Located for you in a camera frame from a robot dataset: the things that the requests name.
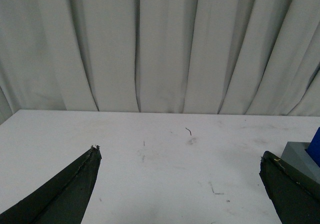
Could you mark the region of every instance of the gray block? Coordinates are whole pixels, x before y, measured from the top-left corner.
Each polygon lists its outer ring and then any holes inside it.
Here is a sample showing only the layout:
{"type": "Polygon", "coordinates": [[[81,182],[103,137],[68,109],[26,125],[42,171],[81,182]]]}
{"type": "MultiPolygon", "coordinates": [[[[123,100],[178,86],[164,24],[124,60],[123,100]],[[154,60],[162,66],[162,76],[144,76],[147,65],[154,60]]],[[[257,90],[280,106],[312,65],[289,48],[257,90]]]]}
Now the gray block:
{"type": "Polygon", "coordinates": [[[306,152],[309,144],[287,142],[281,159],[320,184],[320,167],[306,152]]]}

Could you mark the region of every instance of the curtain fold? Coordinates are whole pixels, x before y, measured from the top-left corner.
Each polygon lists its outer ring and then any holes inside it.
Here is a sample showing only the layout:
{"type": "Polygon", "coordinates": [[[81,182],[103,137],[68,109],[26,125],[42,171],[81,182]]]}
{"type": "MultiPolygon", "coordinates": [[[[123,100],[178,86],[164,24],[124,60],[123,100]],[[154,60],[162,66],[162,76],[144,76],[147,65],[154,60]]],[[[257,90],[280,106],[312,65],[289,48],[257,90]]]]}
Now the curtain fold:
{"type": "Polygon", "coordinates": [[[320,0],[0,0],[19,109],[320,116],[320,0]]]}
{"type": "Polygon", "coordinates": [[[67,110],[97,111],[81,60],[69,0],[38,0],[55,76],[67,110]]]}
{"type": "Polygon", "coordinates": [[[292,0],[247,114],[288,114],[281,113],[282,101],[319,24],[319,7],[320,0],[292,0]]]}
{"type": "Polygon", "coordinates": [[[140,0],[141,112],[184,108],[198,0],[140,0]]]}
{"type": "Polygon", "coordinates": [[[290,1],[255,0],[221,114],[245,114],[248,110],[264,75],[290,1]]]}
{"type": "Polygon", "coordinates": [[[184,113],[217,113],[238,0],[198,0],[184,113]]]}

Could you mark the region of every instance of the white table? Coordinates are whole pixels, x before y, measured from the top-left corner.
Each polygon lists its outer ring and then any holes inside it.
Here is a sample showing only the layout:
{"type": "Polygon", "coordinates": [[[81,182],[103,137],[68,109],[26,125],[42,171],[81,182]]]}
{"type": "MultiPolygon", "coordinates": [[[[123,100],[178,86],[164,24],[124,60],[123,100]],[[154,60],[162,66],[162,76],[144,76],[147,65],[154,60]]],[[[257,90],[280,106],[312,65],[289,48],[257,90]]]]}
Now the white table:
{"type": "Polygon", "coordinates": [[[99,145],[83,224],[280,224],[261,156],[310,142],[319,126],[317,117],[21,110],[0,126],[0,213],[99,145]]]}

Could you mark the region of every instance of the stain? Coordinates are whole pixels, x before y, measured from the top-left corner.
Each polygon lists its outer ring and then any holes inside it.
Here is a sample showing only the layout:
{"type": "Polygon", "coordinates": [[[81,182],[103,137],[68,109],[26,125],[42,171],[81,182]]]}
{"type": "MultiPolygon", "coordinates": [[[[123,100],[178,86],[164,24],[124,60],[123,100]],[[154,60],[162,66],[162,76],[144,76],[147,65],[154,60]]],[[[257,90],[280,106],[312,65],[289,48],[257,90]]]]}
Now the stain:
{"type": "Polygon", "coordinates": [[[224,125],[223,121],[218,120],[218,127],[222,128],[222,127],[223,127],[223,125],[224,125]]]}
{"type": "Polygon", "coordinates": [[[214,187],[213,187],[213,185],[212,185],[212,182],[208,182],[208,184],[210,185],[211,191],[212,191],[213,194],[215,194],[215,195],[224,195],[224,193],[215,193],[214,187]]]}
{"type": "Polygon", "coordinates": [[[185,167],[178,167],[178,166],[173,166],[173,167],[176,168],[176,169],[180,169],[180,170],[186,170],[185,167]]]}
{"type": "Polygon", "coordinates": [[[197,143],[197,138],[191,138],[189,141],[187,141],[187,145],[193,145],[193,144],[195,144],[195,143],[197,143]]]}
{"type": "Polygon", "coordinates": [[[237,214],[236,212],[230,210],[229,208],[226,209],[226,212],[231,214],[232,216],[235,216],[237,214]]]}
{"type": "Polygon", "coordinates": [[[269,143],[268,141],[260,138],[255,138],[252,141],[254,141],[256,144],[259,144],[259,145],[266,145],[269,143]]]}

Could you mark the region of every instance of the blue block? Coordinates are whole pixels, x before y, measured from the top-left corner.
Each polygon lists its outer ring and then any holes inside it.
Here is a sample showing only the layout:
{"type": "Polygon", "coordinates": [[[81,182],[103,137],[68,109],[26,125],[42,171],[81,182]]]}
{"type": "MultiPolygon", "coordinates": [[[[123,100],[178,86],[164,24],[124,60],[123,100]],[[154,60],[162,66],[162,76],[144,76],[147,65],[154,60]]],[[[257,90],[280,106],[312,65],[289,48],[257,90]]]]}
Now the blue block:
{"type": "Polygon", "coordinates": [[[320,167],[320,128],[318,128],[317,132],[315,133],[306,152],[320,167]]]}

